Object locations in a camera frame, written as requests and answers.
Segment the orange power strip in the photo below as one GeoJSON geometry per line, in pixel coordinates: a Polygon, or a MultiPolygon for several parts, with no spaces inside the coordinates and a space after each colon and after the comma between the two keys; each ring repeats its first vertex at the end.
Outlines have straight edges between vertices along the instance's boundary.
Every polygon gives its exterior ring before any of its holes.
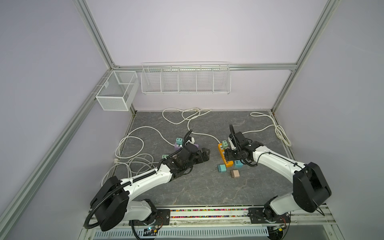
{"type": "Polygon", "coordinates": [[[223,146],[223,144],[220,143],[218,144],[218,149],[225,166],[227,168],[232,167],[234,165],[234,162],[230,160],[229,151],[228,151],[228,150],[231,150],[231,148],[229,148],[228,146],[223,146]]]}

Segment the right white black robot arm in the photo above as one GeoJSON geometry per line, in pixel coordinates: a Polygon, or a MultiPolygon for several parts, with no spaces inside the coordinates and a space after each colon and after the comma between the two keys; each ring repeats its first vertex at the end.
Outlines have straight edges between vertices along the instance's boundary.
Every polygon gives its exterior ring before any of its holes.
{"type": "Polygon", "coordinates": [[[223,158],[240,161],[249,167],[264,165],[291,182],[290,193],[271,198],[264,204],[261,217],[273,223],[283,215],[303,210],[317,211],[332,195],[331,188],[317,164],[297,162],[284,157],[260,142],[247,139],[242,132],[235,132],[230,125],[228,147],[224,148],[223,158]]]}

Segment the green plug from teal strip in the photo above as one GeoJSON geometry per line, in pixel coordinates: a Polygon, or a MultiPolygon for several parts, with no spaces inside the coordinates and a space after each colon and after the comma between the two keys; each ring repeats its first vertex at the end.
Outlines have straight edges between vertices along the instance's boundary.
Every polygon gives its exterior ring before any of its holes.
{"type": "Polygon", "coordinates": [[[224,164],[217,165],[217,169],[219,173],[224,173],[227,171],[227,167],[224,164]]]}

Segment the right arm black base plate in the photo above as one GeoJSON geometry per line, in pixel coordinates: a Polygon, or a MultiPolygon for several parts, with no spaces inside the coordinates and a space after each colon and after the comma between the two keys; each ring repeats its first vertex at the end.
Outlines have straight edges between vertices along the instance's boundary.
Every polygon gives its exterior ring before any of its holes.
{"type": "Polygon", "coordinates": [[[262,207],[248,208],[247,216],[252,224],[288,224],[291,222],[288,213],[277,215],[272,210],[262,207]]]}

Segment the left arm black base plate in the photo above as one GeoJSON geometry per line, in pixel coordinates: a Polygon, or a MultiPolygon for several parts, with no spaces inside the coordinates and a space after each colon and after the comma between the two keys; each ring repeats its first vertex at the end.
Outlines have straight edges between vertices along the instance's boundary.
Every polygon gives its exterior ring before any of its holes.
{"type": "Polygon", "coordinates": [[[134,226],[168,226],[171,219],[170,209],[159,209],[151,213],[144,221],[133,220],[134,226]]]}

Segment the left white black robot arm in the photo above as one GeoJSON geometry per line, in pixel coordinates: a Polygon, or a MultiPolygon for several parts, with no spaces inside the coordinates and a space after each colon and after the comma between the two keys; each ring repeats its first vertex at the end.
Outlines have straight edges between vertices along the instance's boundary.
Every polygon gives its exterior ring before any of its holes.
{"type": "Polygon", "coordinates": [[[199,148],[193,142],[192,131],[183,138],[182,146],[174,153],[161,159],[158,166],[135,177],[106,180],[90,202],[90,210],[83,227],[100,227],[104,232],[111,230],[121,221],[141,221],[151,224],[156,220],[158,210],[151,200],[136,201],[136,197],[182,177],[197,164],[210,159],[211,151],[199,148]]]}

